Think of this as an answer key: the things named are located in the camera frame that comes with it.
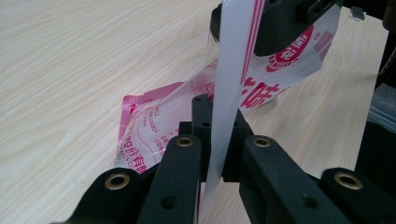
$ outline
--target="pink stripe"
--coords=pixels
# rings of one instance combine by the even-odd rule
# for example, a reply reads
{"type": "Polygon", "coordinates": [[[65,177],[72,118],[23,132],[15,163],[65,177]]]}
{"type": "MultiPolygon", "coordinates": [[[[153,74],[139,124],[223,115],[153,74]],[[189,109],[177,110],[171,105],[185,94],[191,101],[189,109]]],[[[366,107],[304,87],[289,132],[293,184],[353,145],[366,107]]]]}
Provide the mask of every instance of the pink stripe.
{"type": "Polygon", "coordinates": [[[319,52],[321,49],[323,49],[324,46],[329,42],[329,40],[332,39],[332,34],[329,32],[325,32],[323,36],[320,38],[318,43],[314,46],[314,49],[316,52],[319,52]]]}
{"type": "Polygon", "coordinates": [[[254,6],[252,23],[250,26],[249,39],[247,42],[247,52],[245,54],[245,63],[244,63],[242,77],[241,77],[241,84],[245,80],[246,74],[248,72],[248,65],[250,63],[251,54],[254,49],[254,44],[256,42],[257,32],[259,30],[259,25],[260,25],[260,19],[262,18],[262,7],[263,7],[263,1],[256,0],[255,6],[254,6]]]}
{"type": "Polygon", "coordinates": [[[326,54],[327,54],[327,51],[329,51],[329,48],[330,48],[330,45],[327,46],[327,48],[324,49],[324,50],[320,53],[319,57],[320,57],[320,59],[321,59],[322,61],[324,60],[324,57],[326,57],[326,54]]]}

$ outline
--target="plastic bag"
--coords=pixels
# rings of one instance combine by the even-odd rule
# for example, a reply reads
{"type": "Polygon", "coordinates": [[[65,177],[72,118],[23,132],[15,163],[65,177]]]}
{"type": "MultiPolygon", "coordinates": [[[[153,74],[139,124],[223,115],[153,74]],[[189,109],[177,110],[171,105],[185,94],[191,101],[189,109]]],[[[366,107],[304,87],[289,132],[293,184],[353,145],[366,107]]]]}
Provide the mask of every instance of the plastic bag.
{"type": "MultiPolygon", "coordinates": [[[[332,43],[341,8],[332,6],[321,18],[280,52],[253,55],[241,92],[242,112],[272,101],[296,82],[319,70],[332,43]]],[[[180,121],[191,120],[191,99],[213,95],[217,62],[205,67],[185,83],[126,96],[120,124],[116,167],[127,167],[139,174],[161,161],[168,141],[177,135],[180,121]]]]}

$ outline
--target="wooden table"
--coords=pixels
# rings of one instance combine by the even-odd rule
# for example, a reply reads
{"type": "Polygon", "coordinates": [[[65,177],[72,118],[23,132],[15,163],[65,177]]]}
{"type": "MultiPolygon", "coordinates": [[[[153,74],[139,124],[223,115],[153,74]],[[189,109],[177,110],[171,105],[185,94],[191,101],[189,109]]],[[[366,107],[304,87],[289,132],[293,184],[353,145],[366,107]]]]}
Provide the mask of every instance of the wooden table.
{"type": "MultiPolygon", "coordinates": [[[[69,218],[112,167],[121,99],[189,79],[205,65],[217,1],[0,3],[0,223],[69,218]]],[[[387,32],[343,10],[324,66],[246,114],[309,174],[353,169],[387,32]]],[[[221,184],[211,223],[248,223],[221,184]]]]}

